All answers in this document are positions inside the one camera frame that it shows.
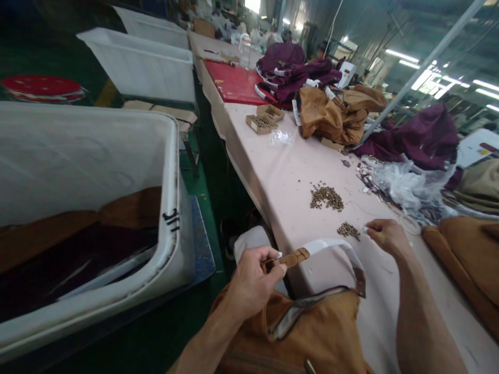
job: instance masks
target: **window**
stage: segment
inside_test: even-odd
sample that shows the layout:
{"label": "window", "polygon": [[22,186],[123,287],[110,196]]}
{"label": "window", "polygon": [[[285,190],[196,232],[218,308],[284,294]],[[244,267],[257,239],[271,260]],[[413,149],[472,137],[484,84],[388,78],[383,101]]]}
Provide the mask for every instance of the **window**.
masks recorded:
{"label": "window", "polygon": [[246,0],[244,6],[257,14],[260,14],[260,0]]}

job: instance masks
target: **red stool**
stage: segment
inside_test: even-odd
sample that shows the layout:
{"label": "red stool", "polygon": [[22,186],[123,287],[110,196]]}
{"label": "red stool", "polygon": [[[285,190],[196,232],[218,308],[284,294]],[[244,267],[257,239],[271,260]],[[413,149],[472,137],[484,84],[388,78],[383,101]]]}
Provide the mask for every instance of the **red stool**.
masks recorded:
{"label": "red stool", "polygon": [[2,85],[11,97],[37,103],[69,104],[86,92],[78,82],[50,75],[18,75],[3,79]]}

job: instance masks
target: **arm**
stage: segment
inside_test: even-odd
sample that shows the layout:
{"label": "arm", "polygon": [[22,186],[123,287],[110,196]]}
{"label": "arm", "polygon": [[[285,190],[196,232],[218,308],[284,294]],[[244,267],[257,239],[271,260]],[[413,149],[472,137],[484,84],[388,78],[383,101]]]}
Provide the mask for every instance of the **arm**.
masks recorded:
{"label": "arm", "polygon": [[263,309],[274,286],[284,278],[286,265],[276,266],[266,275],[260,267],[262,261],[278,256],[279,252],[271,247],[244,251],[224,299],[186,345],[178,363],[169,372],[215,372],[243,322]]}
{"label": "arm", "polygon": [[394,220],[374,220],[366,226],[369,237],[399,268],[397,356],[402,373],[467,373],[403,228]]}

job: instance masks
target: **white cord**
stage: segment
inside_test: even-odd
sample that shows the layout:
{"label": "white cord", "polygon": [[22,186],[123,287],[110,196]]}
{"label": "white cord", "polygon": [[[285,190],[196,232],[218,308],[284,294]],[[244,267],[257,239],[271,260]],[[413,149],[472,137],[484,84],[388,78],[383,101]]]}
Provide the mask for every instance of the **white cord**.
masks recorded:
{"label": "white cord", "polygon": [[324,51],[325,55],[327,55],[327,48],[329,47],[329,42],[331,41],[331,37],[333,36],[334,21],[336,21],[336,16],[338,16],[339,9],[342,7],[342,4],[343,4],[343,0],[339,3],[338,10],[336,11],[336,14],[334,15],[333,24],[331,25],[331,33],[329,34],[329,40],[327,41],[326,51]]}

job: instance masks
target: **white plastic container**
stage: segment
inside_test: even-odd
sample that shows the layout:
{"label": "white plastic container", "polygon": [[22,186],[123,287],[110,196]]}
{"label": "white plastic container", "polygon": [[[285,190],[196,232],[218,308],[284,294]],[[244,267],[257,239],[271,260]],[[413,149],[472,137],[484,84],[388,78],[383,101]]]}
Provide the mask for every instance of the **white plastic container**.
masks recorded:
{"label": "white plastic container", "polygon": [[0,102],[0,226],[162,186],[157,249],[135,274],[0,324],[0,363],[190,283],[192,210],[178,125],[157,112]]}
{"label": "white plastic container", "polygon": [[142,13],[113,6],[125,25],[129,35],[138,36],[153,42],[190,49],[187,31],[173,22],[146,16]]}
{"label": "white plastic container", "polygon": [[102,28],[77,37],[121,94],[195,103],[191,51]]}

